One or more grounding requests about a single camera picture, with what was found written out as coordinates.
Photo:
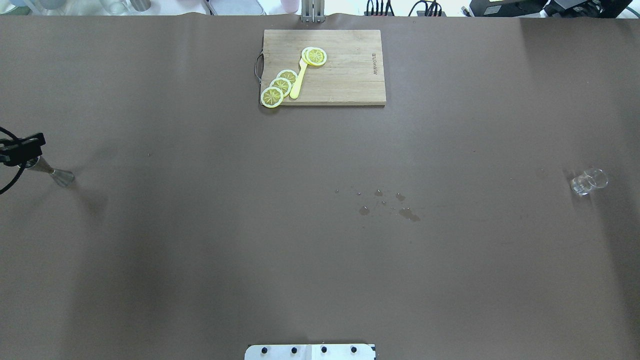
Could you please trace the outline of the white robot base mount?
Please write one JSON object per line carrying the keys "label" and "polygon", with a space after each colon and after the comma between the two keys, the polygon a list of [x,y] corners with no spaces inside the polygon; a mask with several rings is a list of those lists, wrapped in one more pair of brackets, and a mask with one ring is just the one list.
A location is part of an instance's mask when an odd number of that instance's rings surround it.
{"label": "white robot base mount", "polygon": [[254,344],[247,347],[245,360],[376,360],[374,344]]}

